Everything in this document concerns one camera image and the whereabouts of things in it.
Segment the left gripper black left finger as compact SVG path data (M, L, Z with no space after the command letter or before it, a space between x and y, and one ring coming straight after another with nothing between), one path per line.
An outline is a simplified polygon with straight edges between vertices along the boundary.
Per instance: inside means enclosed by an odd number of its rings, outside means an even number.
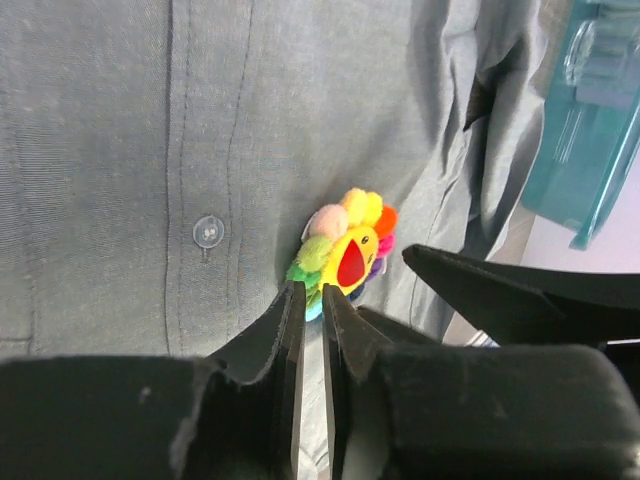
M293 479L305 293L206 357L1 363L5 479Z

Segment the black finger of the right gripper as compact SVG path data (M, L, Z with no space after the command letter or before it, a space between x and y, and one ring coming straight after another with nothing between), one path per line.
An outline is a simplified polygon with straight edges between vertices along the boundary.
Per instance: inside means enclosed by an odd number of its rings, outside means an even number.
M405 263L500 345L582 344L639 337L639 276L496 264L427 246Z

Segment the grey button-up shirt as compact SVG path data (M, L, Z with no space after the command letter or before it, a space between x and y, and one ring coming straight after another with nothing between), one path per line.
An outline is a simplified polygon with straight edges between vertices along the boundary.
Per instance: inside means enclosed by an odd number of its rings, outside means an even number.
M546 1L5 1L1 357L190 362L352 188L485 259L543 127Z

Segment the colourful pompom flower brooch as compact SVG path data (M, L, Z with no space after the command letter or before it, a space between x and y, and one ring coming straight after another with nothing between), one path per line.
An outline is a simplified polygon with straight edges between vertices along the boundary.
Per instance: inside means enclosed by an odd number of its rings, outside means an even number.
M325 286L335 286L355 301L366 283L385 271L397 221L396 210L381 195L360 188L312 215L286 274L288 281L305 286L308 322L322 316Z

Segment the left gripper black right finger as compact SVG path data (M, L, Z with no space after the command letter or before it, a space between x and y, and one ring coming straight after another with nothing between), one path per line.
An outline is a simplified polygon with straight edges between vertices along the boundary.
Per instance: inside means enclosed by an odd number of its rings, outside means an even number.
M452 347L323 292L334 479L635 479L639 408L583 346Z

